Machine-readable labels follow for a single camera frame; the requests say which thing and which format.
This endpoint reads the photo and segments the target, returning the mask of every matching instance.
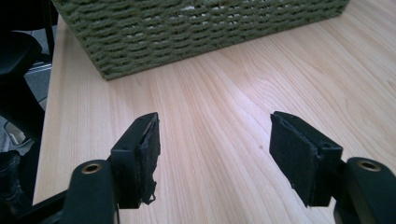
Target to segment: wood grain surface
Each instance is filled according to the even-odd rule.
[[[106,159],[157,111],[157,201],[121,223],[334,223],[305,208],[269,154],[270,114],[294,114],[396,172],[396,2],[351,0],[341,17],[105,81],[62,20],[35,202]]]

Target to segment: gray floor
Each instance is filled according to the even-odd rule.
[[[47,38],[45,36],[44,30],[27,33],[37,39],[43,48],[43,53],[49,54]],[[47,98],[50,84],[50,68],[45,71],[26,74],[25,78],[37,101]],[[12,147],[11,141],[4,130],[4,125],[6,122],[7,121],[3,117],[0,117],[0,151],[8,151]]]

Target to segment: metal ring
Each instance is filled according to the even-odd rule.
[[[84,168],[82,168],[81,172],[84,175],[90,175],[100,171],[101,169],[102,169],[102,165],[100,163],[90,163],[85,165]]]
[[[360,168],[363,168],[372,172],[380,172],[381,167],[371,161],[358,161],[358,165]]]

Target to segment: green woven basket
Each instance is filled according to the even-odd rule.
[[[104,79],[336,17],[348,0],[52,0]]]

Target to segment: light wood tabletop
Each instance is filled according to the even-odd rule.
[[[334,223],[334,201],[305,208],[269,154],[274,111],[328,135],[344,161],[396,173],[396,2],[351,0],[338,18],[111,81],[60,19],[35,202],[158,112],[157,200],[121,223]]]

